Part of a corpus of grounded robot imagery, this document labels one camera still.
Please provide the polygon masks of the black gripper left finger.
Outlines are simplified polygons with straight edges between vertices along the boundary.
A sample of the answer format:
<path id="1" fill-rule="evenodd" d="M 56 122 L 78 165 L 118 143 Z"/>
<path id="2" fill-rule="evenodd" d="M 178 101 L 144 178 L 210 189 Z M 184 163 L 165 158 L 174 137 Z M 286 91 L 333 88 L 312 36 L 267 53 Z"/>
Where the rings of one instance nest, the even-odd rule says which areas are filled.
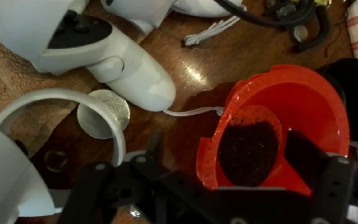
<path id="1" fill-rule="evenodd" d="M 157 199 L 152 189 L 162 165 L 162 132 L 154 132 L 144 150 L 113 167 L 107 162 L 87 165 L 71 190 L 59 224 L 111 224 L 121 206 L 134 205 L 152 223 L 157 221 Z"/>

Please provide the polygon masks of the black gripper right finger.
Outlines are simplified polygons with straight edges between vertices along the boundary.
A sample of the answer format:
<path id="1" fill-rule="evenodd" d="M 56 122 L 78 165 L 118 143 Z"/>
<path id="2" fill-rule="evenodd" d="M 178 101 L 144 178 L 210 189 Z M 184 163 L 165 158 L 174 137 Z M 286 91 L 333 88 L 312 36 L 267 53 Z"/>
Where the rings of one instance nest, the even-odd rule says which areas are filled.
<path id="1" fill-rule="evenodd" d="M 285 158 L 312 190 L 308 224 L 358 224 L 358 163 L 328 155 L 298 130 L 290 130 Z"/>

